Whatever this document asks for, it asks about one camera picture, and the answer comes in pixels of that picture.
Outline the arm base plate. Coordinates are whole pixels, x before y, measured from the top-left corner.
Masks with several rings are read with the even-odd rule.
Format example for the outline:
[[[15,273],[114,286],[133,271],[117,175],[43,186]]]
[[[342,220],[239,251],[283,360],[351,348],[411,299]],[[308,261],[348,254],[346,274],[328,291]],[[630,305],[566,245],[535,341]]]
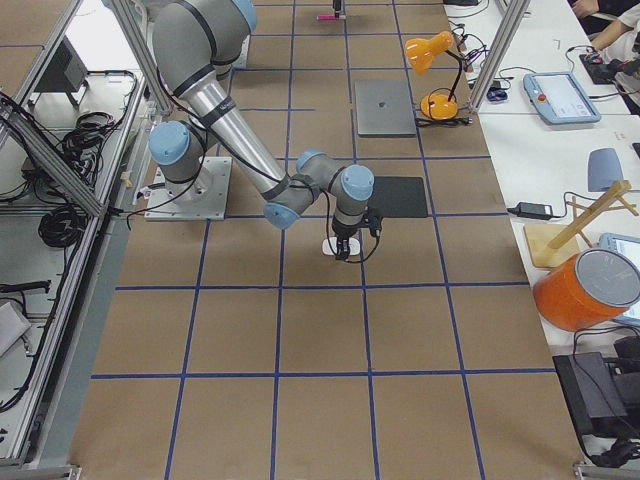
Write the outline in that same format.
[[[193,184],[174,184],[165,180],[159,167],[154,181],[162,186],[149,194],[144,217],[148,221],[223,221],[226,213],[232,170],[230,157],[204,158],[199,177]]]

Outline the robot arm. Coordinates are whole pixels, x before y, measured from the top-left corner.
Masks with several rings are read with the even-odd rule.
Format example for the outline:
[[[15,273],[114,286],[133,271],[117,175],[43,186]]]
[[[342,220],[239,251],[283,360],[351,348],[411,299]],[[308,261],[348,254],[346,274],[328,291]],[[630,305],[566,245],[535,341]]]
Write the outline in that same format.
[[[374,239],[382,217],[369,205],[374,175],[362,165],[343,167],[318,150],[307,150],[288,175],[251,129],[217,70],[240,56],[257,25],[249,1],[172,1],[155,19],[155,62],[169,92],[187,103],[200,125],[242,165],[265,201],[263,214],[275,227],[293,225],[320,195],[333,196],[335,209],[325,226],[330,252],[339,261],[351,255],[351,239],[362,228]]]

